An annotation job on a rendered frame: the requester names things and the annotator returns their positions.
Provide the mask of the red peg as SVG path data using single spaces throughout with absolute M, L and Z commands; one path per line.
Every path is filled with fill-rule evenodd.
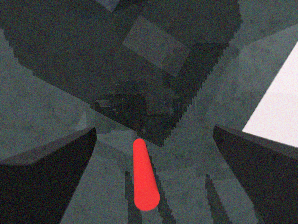
M 160 200 L 152 165 L 143 139 L 133 143 L 134 201 L 141 210 L 151 210 Z

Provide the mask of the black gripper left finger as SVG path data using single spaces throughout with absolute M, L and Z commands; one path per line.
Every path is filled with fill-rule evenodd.
M 0 224 L 59 224 L 96 141 L 88 127 L 0 160 Z

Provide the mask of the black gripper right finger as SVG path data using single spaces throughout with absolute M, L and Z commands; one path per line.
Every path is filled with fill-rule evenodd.
M 298 147 L 223 125 L 213 139 L 266 224 L 298 224 Z

